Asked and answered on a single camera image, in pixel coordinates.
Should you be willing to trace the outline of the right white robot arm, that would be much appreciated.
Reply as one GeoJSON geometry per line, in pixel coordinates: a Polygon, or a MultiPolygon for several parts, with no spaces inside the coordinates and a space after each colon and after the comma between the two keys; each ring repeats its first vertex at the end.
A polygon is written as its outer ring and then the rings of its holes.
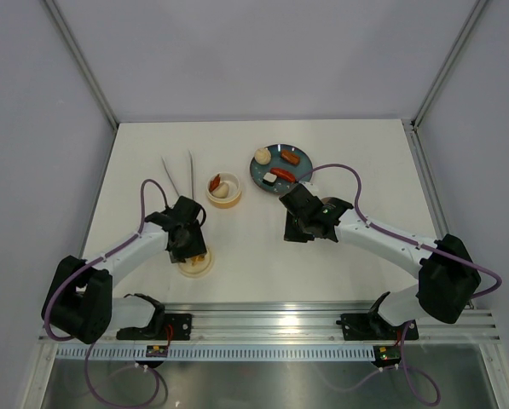
{"type": "Polygon", "coordinates": [[[380,227],[353,204],[334,197],[319,199],[303,184],[291,187],[280,201],[286,208],[286,241],[329,239],[353,245],[417,281],[402,291],[383,293],[366,313],[341,314],[337,323],[346,340],[397,340],[411,321],[422,318],[453,324],[481,283],[463,242],[451,234],[428,239],[380,227]]]}

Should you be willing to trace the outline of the yellow lunch box lid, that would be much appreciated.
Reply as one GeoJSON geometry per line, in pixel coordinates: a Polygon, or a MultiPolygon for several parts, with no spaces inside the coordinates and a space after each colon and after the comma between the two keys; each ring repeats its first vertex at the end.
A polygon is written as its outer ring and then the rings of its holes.
{"type": "Polygon", "coordinates": [[[206,248],[206,253],[188,258],[185,262],[179,262],[177,268],[179,272],[190,279],[198,279],[206,275],[214,263],[214,256],[211,248],[206,248]]]}

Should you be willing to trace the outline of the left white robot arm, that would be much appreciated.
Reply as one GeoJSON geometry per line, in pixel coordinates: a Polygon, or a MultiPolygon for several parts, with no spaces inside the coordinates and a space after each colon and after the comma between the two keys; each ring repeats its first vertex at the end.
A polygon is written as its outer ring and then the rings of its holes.
{"type": "Polygon", "coordinates": [[[114,287],[148,259],[163,252],[171,263],[206,258],[203,206],[181,196],[172,207],[142,218],[139,231],[88,260],[63,258],[55,270],[41,316],[47,335],[60,342],[97,342],[116,331],[120,340],[180,337],[181,322],[167,317],[165,305],[141,294],[113,297],[114,287]]]}

